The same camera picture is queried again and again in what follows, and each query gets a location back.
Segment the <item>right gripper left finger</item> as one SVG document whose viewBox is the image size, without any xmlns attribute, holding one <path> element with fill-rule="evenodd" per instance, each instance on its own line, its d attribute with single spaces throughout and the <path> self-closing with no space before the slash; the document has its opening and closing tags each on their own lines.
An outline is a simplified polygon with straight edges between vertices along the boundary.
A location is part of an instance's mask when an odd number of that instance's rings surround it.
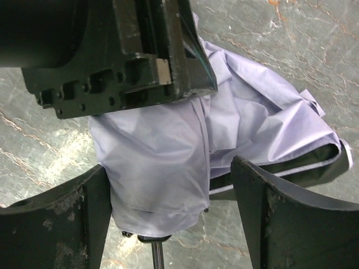
<svg viewBox="0 0 359 269">
<path fill-rule="evenodd" d="M 112 207 L 103 167 L 1 209 L 1 268 L 99 268 Z"/>
</svg>

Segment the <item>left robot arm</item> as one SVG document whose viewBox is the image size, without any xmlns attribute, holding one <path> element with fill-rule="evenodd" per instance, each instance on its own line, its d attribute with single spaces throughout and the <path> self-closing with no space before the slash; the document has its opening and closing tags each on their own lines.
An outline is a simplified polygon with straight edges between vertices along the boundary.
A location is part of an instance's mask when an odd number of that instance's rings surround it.
<svg viewBox="0 0 359 269">
<path fill-rule="evenodd" d="M 2 1 L 1 66 L 59 119 L 218 90 L 189 1 Z"/>
</svg>

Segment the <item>lavender folding umbrella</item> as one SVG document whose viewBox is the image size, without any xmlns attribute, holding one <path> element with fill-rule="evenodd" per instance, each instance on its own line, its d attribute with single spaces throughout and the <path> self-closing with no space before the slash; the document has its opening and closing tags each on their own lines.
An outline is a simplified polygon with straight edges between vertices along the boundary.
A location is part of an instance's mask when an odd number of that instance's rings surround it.
<svg viewBox="0 0 359 269">
<path fill-rule="evenodd" d="M 164 238 L 194 226 L 211 198 L 228 199 L 235 156 L 305 186 L 353 165 L 350 146 L 307 90 L 234 52 L 201 45 L 217 93 L 89 118 L 122 232 Z"/>
</svg>

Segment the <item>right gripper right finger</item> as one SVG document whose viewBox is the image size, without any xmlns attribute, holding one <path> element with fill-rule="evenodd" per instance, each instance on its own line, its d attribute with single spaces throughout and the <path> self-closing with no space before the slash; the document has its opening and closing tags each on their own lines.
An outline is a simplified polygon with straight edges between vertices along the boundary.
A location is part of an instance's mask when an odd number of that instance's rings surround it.
<svg viewBox="0 0 359 269">
<path fill-rule="evenodd" d="M 358 267 L 358 204 L 309 191 L 239 156 L 231 177 L 253 268 Z"/>
</svg>

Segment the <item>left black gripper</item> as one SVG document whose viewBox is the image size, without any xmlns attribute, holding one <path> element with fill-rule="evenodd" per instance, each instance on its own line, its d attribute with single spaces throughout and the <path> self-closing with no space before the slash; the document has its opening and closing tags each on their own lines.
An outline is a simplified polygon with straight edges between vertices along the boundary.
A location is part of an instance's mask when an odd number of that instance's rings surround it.
<svg viewBox="0 0 359 269">
<path fill-rule="evenodd" d="M 75 1 L 70 25 L 62 61 L 22 70 L 27 90 L 59 119 L 218 91 L 189 1 Z"/>
</svg>

